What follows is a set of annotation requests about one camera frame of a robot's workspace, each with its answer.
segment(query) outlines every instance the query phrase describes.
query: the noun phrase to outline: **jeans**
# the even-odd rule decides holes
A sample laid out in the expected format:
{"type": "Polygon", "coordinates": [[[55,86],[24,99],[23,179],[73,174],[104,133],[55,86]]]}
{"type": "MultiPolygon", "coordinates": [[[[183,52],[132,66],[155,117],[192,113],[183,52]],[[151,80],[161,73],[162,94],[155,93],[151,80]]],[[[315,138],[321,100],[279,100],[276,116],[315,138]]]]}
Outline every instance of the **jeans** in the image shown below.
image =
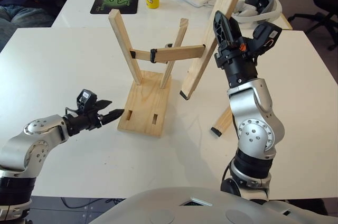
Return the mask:
{"type": "Polygon", "coordinates": [[[50,27],[55,18],[41,8],[0,6],[0,52],[19,27],[50,27]]]}

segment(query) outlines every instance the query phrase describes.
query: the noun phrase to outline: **white vr headset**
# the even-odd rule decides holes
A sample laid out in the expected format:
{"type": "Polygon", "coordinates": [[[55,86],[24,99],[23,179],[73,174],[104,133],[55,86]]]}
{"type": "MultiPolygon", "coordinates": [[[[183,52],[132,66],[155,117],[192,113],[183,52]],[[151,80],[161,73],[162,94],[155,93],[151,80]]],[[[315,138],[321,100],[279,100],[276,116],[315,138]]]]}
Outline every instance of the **white vr headset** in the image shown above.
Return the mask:
{"type": "Polygon", "coordinates": [[[281,15],[279,0],[238,0],[232,17],[238,23],[273,21],[281,15]]]}

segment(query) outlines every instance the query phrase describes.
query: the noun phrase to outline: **black office chair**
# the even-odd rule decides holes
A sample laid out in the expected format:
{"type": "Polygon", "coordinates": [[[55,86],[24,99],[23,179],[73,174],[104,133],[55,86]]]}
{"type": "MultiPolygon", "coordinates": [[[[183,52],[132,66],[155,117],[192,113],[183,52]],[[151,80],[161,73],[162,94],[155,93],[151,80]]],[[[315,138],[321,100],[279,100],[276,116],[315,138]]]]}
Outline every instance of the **black office chair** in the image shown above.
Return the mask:
{"type": "Polygon", "coordinates": [[[313,0],[315,5],[320,9],[323,9],[328,12],[327,15],[324,15],[320,12],[316,13],[315,15],[311,14],[294,14],[293,16],[288,18],[288,21],[291,22],[296,17],[310,19],[312,21],[317,21],[318,23],[313,27],[309,28],[305,31],[305,34],[310,33],[314,29],[325,26],[328,32],[330,33],[334,44],[330,45],[327,49],[332,51],[338,45],[338,32],[334,30],[334,28],[338,29],[338,22],[335,22],[331,19],[333,15],[338,15],[338,0],[313,0]]]}

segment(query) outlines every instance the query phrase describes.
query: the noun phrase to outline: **white table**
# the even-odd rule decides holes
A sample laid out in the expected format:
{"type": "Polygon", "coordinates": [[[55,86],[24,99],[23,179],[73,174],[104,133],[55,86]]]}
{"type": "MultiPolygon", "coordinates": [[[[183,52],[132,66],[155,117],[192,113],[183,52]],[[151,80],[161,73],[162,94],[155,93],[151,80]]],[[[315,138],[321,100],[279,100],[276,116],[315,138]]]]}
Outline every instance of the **white table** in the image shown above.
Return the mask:
{"type": "MultiPolygon", "coordinates": [[[[90,10],[95,0],[67,0],[52,27],[109,27],[107,15],[92,15],[90,10]]],[[[123,15],[127,27],[145,28],[150,25],[167,27],[178,24],[180,18],[188,18],[190,27],[205,27],[211,8],[196,8],[183,0],[160,0],[159,8],[150,10],[145,0],[138,1],[137,14],[123,15]]],[[[274,23],[290,29],[284,16],[274,23]]]]}
{"type": "MultiPolygon", "coordinates": [[[[167,28],[146,42],[128,29],[136,49],[163,47],[174,39],[167,28]]],[[[183,45],[198,44],[200,29],[188,29],[183,45]]],[[[250,31],[243,31],[249,36],[250,31]]],[[[218,189],[224,167],[237,149],[234,129],[221,138],[210,132],[228,107],[225,72],[211,59],[189,101],[180,95],[191,61],[179,61],[163,136],[117,131],[117,122],[85,131],[55,148],[37,179],[34,195],[125,198],[165,186],[218,189]]],[[[162,72],[163,64],[140,67],[162,72]]],[[[0,147],[26,123],[76,107],[83,88],[123,108],[132,76],[109,28],[18,29],[0,54],[0,147]]],[[[271,198],[336,197],[337,84],[303,32],[284,31],[276,46],[258,60],[274,112],[285,126],[271,168],[271,198]]]]}

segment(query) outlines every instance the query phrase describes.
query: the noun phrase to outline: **black mouse pad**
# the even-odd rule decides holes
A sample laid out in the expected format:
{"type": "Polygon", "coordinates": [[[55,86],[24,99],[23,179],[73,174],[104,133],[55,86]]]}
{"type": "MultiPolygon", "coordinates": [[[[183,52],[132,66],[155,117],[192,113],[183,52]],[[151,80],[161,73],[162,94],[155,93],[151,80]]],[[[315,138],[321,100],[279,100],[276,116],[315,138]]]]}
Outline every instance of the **black mouse pad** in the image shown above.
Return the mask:
{"type": "Polygon", "coordinates": [[[138,0],[95,0],[91,14],[109,14],[112,9],[119,9],[121,14],[136,14],[138,0]]]}

